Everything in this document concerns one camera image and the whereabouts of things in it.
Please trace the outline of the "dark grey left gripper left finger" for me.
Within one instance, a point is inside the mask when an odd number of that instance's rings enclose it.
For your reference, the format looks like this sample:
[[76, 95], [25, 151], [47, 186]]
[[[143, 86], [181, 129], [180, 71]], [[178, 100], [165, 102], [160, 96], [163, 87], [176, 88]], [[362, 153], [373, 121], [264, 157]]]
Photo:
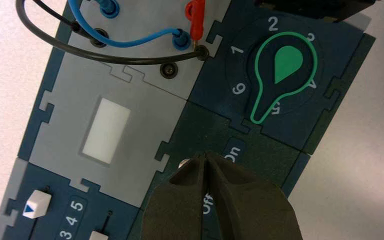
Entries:
[[157, 186], [146, 205], [143, 240], [200, 240], [208, 162], [198, 153]]

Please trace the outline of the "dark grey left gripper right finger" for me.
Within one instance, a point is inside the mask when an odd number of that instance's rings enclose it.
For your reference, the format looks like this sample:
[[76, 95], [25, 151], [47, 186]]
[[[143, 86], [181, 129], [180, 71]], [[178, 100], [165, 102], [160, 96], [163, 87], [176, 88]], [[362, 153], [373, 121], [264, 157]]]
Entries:
[[295, 211], [274, 183], [206, 152], [208, 190], [223, 240], [301, 240]]

